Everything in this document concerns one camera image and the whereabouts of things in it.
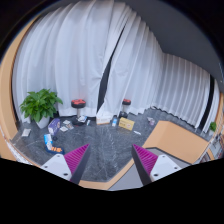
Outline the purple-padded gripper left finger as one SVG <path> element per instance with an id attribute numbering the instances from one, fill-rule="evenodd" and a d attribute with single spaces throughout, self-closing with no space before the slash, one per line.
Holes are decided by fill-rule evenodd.
<path id="1" fill-rule="evenodd" d="M 65 155 L 56 154 L 41 166 L 41 169 L 79 184 L 90 156 L 90 145 L 86 144 Z"/>

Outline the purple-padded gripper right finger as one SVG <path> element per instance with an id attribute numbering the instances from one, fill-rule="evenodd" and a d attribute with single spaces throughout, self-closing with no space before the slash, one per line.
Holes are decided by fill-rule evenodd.
<path id="1" fill-rule="evenodd" d="M 181 170 L 181 167 L 165 154 L 157 156 L 136 144 L 132 145 L 131 153 L 143 185 Z"/>

